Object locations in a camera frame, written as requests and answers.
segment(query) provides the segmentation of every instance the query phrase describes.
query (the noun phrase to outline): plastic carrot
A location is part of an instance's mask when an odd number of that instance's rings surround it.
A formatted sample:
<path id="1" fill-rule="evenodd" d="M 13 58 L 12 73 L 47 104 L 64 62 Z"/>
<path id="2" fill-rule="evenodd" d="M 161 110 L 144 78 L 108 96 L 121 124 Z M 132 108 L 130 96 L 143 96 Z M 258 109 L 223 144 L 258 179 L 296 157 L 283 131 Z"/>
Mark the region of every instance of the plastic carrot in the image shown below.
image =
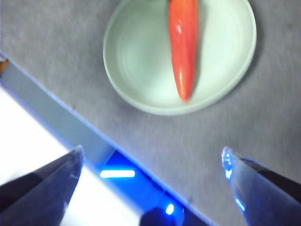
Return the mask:
<path id="1" fill-rule="evenodd" d="M 169 35 L 174 79 L 186 102 L 192 92 L 198 41 L 198 0 L 169 0 Z"/>

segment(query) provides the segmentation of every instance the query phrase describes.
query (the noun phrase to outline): white plate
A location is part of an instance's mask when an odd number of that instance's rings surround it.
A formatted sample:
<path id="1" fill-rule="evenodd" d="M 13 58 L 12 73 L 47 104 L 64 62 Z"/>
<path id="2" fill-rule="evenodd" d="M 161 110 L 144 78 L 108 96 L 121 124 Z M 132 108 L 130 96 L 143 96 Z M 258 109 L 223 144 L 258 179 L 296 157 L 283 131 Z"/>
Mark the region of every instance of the white plate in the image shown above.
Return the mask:
<path id="1" fill-rule="evenodd" d="M 247 0 L 200 0 L 195 89 L 178 97 L 171 65 L 168 1 L 124 0 L 106 30 L 103 59 L 115 90 L 131 105 L 175 115 L 225 96 L 247 71 L 256 46 L 256 23 Z"/>

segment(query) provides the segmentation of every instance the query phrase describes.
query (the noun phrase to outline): plate rim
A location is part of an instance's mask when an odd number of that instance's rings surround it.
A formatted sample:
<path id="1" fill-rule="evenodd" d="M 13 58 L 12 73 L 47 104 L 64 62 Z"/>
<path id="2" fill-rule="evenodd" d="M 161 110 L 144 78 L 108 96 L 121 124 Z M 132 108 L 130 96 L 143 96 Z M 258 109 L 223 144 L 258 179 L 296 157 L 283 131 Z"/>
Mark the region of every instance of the plate rim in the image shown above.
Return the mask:
<path id="1" fill-rule="evenodd" d="M 224 86 L 220 91 L 216 92 L 214 95 L 210 96 L 209 98 L 207 98 L 207 99 L 205 99 L 201 102 L 196 102 L 195 104 L 182 105 L 182 106 L 173 107 L 173 108 L 154 107 L 154 106 L 147 105 L 147 104 L 141 103 L 140 101 L 132 99 L 126 92 L 123 92 L 118 87 L 118 85 L 116 85 L 113 78 L 111 77 L 111 74 L 109 72 L 109 68 L 107 66 L 107 61 L 106 61 L 106 46 L 107 46 L 106 43 L 107 43 L 107 40 L 108 40 L 110 30 L 111 30 L 111 28 L 112 28 L 112 26 L 115 22 L 116 17 L 119 15 L 121 10 L 130 1 L 132 1 L 132 0 L 123 0 L 116 7 L 116 9 L 114 10 L 112 16 L 109 19 L 108 25 L 105 29 L 104 39 L 103 39 L 103 63 L 104 63 L 106 74 L 109 78 L 109 81 L 110 81 L 111 85 L 116 90 L 116 92 L 121 96 L 122 99 L 124 99 L 130 105 L 136 107 L 137 109 L 139 109 L 141 111 L 147 112 L 147 113 L 156 114 L 156 115 L 165 115 L 165 116 L 183 115 L 183 114 L 187 114 L 187 113 L 196 112 L 196 111 L 202 110 L 202 109 L 216 103 L 217 101 L 219 101 L 220 99 L 225 97 L 229 92 L 231 92 L 231 90 L 234 89 L 235 86 L 238 85 L 238 83 L 241 81 L 241 79 L 245 76 L 245 74 L 246 74 L 247 70 L 249 69 L 250 64 L 253 60 L 255 50 L 256 50 L 257 26 L 256 26 L 256 20 L 255 20 L 254 12 L 253 12 L 253 9 L 251 7 L 250 2 L 248 0 L 241 0 L 245 3 L 245 5 L 248 9 L 248 13 L 249 13 L 249 15 L 251 17 L 251 20 L 252 20 L 252 29 L 253 29 L 252 43 L 251 43 L 251 47 L 249 49 L 249 52 L 247 54 L 247 57 L 246 57 L 244 63 L 242 64 L 242 66 L 238 70 L 236 76 L 234 76 L 233 79 L 228 82 L 228 85 Z"/>

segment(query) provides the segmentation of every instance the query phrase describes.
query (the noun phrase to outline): blue light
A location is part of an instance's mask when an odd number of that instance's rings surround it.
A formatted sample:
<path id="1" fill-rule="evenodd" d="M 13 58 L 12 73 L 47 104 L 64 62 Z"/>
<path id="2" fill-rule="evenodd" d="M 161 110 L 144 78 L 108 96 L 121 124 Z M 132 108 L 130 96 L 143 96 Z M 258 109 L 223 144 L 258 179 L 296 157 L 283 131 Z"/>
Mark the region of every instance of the blue light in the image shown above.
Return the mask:
<path id="1" fill-rule="evenodd" d="M 101 178 L 133 178 L 134 176 L 133 170 L 103 170 L 100 173 Z"/>
<path id="2" fill-rule="evenodd" d="M 171 215 L 174 211 L 174 205 L 173 204 L 169 204 L 168 207 L 166 208 L 166 213 L 168 215 Z"/>
<path id="3" fill-rule="evenodd" d="M 245 211 L 245 207 L 243 206 L 243 204 L 240 202 L 239 199 L 235 199 L 235 202 L 237 203 L 237 205 L 239 206 L 239 208 L 240 208 L 242 211 Z"/>
<path id="4" fill-rule="evenodd" d="M 229 180 L 231 178 L 231 175 L 232 175 L 232 169 L 230 169 L 230 170 L 225 169 L 225 175 L 226 175 L 226 178 Z"/>

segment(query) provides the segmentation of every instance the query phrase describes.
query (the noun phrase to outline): white surface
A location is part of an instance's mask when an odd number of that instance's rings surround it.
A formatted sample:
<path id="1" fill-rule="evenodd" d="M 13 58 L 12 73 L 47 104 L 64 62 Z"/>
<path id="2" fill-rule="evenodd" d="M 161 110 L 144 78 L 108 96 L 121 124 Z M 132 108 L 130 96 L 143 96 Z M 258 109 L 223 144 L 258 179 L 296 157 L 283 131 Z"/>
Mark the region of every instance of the white surface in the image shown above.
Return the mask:
<path id="1" fill-rule="evenodd" d="M 0 87 L 0 185 L 67 150 Z M 135 226 L 140 216 L 85 166 L 62 226 Z"/>
<path id="2" fill-rule="evenodd" d="M 167 1 L 127 0 L 106 30 L 103 58 L 116 91 L 133 106 L 155 114 L 183 114 L 226 95 L 244 76 L 256 45 L 247 0 L 199 1 L 195 89 L 178 97 L 171 65 Z"/>

